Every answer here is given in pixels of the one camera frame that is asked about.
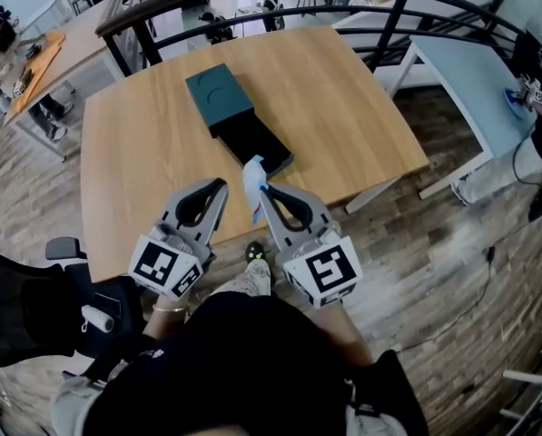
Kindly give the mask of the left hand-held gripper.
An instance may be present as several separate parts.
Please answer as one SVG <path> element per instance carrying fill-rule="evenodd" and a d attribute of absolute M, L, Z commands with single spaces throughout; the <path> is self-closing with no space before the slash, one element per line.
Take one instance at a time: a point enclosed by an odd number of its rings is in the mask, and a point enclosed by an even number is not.
<path fill-rule="evenodd" d="M 210 246 L 229 196 L 223 179 L 204 179 L 174 192 L 163 221 L 139 237 L 128 275 L 171 301 L 181 300 L 214 259 Z"/>

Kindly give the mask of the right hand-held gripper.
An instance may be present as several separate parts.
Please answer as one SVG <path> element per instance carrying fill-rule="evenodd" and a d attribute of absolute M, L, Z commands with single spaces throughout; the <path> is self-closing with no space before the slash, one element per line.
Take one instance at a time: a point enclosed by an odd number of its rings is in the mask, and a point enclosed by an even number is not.
<path fill-rule="evenodd" d="M 331 217 L 322 200 L 290 184 L 262 185 L 259 197 L 279 252 L 296 249 L 281 259 L 281 268 L 310 305 L 321 309 L 351 294 L 363 270 L 350 237 L 341 236 L 335 224 L 328 226 Z"/>

